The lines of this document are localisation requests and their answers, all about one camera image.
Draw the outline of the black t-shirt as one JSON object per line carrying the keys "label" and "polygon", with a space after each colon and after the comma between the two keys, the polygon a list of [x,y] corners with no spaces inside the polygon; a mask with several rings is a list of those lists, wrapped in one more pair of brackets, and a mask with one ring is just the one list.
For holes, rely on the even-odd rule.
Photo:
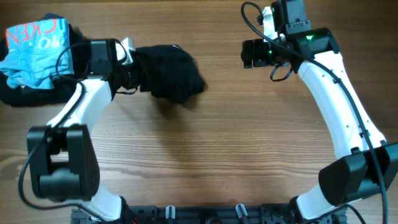
{"label": "black t-shirt", "polygon": [[195,59],[178,45],[140,47],[134,52],[141,75],[141,92],[184,104],[205,91]]}

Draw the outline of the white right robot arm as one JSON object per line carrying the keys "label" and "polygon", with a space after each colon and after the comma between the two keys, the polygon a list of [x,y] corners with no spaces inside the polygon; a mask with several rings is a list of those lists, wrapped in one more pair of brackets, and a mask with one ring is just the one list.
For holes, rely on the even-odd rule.
{"label": "white right robot arm", "polygon": [[258,9],[243,42],[245,68],[289,67],[310,90],[325,120],[335,161],[318,173],[308,192],[294,197],[282,215],[289,223],[315,223],[374,195],[388,221],[387,190],[397,174],[397,144],[386,141],[361,104],[330,29],[314,29],[303,1],[275,1]]}

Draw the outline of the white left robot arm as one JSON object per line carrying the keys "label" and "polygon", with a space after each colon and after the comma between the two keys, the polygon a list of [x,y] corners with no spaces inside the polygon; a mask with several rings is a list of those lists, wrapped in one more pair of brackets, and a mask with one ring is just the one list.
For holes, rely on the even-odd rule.
{"label": "white left robot arm", "polygon": [[100,168],[90,133],[102,111],[121,87],[133,94],[138,77],[130,72],[134,42],[126,37],[79,42],[89,58],[80,75],[60,75],[75,92],[45,126],[27,134],[28,156],[21,169],[18,192],[36,210],[76,207],[93,223],[137,223],[126,200],[100,183]]}

